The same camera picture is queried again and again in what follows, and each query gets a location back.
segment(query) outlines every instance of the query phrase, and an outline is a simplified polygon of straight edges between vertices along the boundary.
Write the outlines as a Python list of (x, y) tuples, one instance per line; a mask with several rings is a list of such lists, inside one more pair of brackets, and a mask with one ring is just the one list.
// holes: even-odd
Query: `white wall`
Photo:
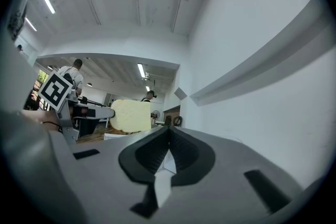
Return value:
[(164, 96), (164, 103), (163, 103), (163, 111), (174, 108), (181, 104), (181, 101), (179, 98), (174, 94), (174, 86), (175, 86), (176, 79), (174, 79), (173, 83), (169, 87), (169, 89), (166, 91), (166, 94)]
[(193, 92), (257, 52), (309, 1), (206, 0), (190, 36)]
[(36, 32), (27, 23), (24, 24), (20, 36), (22, 36), (38, 52), (38, 54), (45, 49), (50, 40), (50, 37), (45, 35), (37, 36)]
[(147, 93), (145, 87), (135, 87), (125, 85), (123, 82), (112, 82), (110, 79), (103, 79), (98, 77), (85, 77), (83, 85), (92, 83), (93, 89), (99, 89), (104, 92), (113, 93), (122, 97), (141, 100)]
[[(336, 142), (334, 25), (319, 19), (322, 2), (311, 1), (206, 0), (190, 36), (192, 93), (276, 38), (270, 46), (278, 51), (236, 80), (181, 102), (185, 127), (242, 140), (303, 187), (326, 172)], [(297, 18), (311, 12), (298, 27)]]
[(22, 46), (23, 52), (21, 55), (27, 60), (30, 66), (33, 66), (39, 54), (38, 51), (28, 43), (22, 34), (20, 34), (14, 42), (15, 48), (17, 48), (18, 45)]
[(103, 104), (106, 92), (89, 86), (83, 86), (81, 97), (83, 96), (90, 101)]
[(80, 53), (125, 55), (180, 64), (187, 54), (187, 39), (165, 29), (113, 22), (56, 35), (41, 56)]
[(335, 46), (282, 80), (236, 97), (233, 93), (263, 85), (295, 65), (307, 57), (312, 46), (323, 46), (326, 34), (278, 66), (224, 91), (223, 101), (201, 106), (201, 131), (242, 140), (285, 169), (303, 187), (322, 176), (336, 143)]

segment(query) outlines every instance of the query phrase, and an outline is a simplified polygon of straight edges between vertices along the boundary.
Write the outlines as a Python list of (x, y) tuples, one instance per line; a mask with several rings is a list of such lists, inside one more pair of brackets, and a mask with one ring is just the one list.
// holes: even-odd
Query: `gray plastic surface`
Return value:
[[(163, 206), (146, 219), (130, 208), (142, 201), (147, 185), (130, 181), (118, 156), (125, 147), (161, 127), (69, 147), (58, 132), (48, 134), (16, 114), (0, 116), (6, 120), (1, 127), (5, 134), (2, 151), (14, 178), (37, 208), (57, 222), (277, 223), (277, 216), (283, 220), (284, 214), (295, 211), (295, 204), (291, 202), (268, 218), (267, 207), (244, 176), (254, 169), (262, 171), (289, 198), (301, 197), (302, 204), (305, 197), (299, 195), (302, 189), (286, 172), (249, 147), (178, 128), (213, 148), (214, 167), (195, 185), (172, 187)], [(73, 156), (90, 149), (100, 153), (78, 160)]]
[[(72, 145), (71, 152), (64, 151), (66, 143), (61, 136), (52, 134), (64, 177), (86, 211), (92, 212), (88, 216), (89, 222), (115, 220), (115, 217), (118, 223), (143, 220), (151, 223), (243, 223), (263, 219), (270, 215), (268, 209), (244, 177), (244, 172), (253, 169), (261, 170), (291, 199), (302, 192), (287, 173), (249, 147), (179, 128), (213, 148), (215, 166), (198, 184), (173, 187), (163, 207), (152, 218), (144, 219), (129, 208), (143, 199), (146, 185), (128, 179), (119, 165), (118, 156), (125, 147), (159, 128), (114, 140)], [(71, 153), (93, 148), (100, 154), (78, 161), (71, 157)], [(101, 215), (97, 216), (96, 210), (101, 211)]]

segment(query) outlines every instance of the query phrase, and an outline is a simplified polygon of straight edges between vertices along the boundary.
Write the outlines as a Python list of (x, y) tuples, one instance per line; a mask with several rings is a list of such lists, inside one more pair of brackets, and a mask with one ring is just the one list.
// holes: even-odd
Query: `black slot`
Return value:
[(169, 131), (138, 148), (135, 157), (138, 162), (153, 175), (158, 171), (169, 147)]
[(150, 218), (158, 209), (157, 203), (154, 184), (149, 184), (142, 202), (132, 206), (131, 211), (145, 218)]
[(248, 171), (244, 173), (244, 176), (272, 213), (290, 203), (290, 199), (261, 171)]
[(171, 127), (170, 151), (176, 165), (173, 186), (187, 186), (198, 183), (215, 164), (215, 152), (205, 142)]
[(95, 109), (88, 109), (87, 117), (95, 118), (96, 117), (96, 110)]
[(100, 152), (98, 150), (88, 150), (88, 151), (74, 153), (73, 156), (75, 157), (75, 159), (83, 159), (83, 158), (90, 157), (90, 156), (93, 156), (99, 153)]

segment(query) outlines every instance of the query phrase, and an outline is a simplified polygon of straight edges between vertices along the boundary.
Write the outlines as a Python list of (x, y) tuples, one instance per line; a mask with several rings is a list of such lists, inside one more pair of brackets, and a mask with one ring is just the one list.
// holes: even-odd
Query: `white foam block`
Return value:
[(151, 104), (133, 100), (116, 100), (112, 103), (116, 115), (110, 123), (116, 130), (126, 133), (142, 132), (151, 129)]

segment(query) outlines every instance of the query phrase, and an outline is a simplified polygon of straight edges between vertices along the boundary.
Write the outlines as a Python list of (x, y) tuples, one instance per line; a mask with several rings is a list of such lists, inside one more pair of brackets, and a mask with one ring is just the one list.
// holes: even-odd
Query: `man in white shirt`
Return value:
[(84, 81), (83, 76), (79, 73), (79, 69), (82, 67), (82, 65), (83, 65), (82, 60), (77, 59), (76, 61), (74, 61), (72, 67), (62, 67), (57, 72), (62, 77), (67, 73), (71, 76), (72, 81), (74, 83), (73, 86), (78, 96), (82, 94), (83, 81)]
[[(144, 98), (142, 98), (141, 102), (151, 102), (150, 100), (152, 100), (153, 98), (156, 98), (155, 92), (154, 91), (148, 91), (146, 96)], [(156, 119), (157, 115), (151, 113), (151, 118)]]

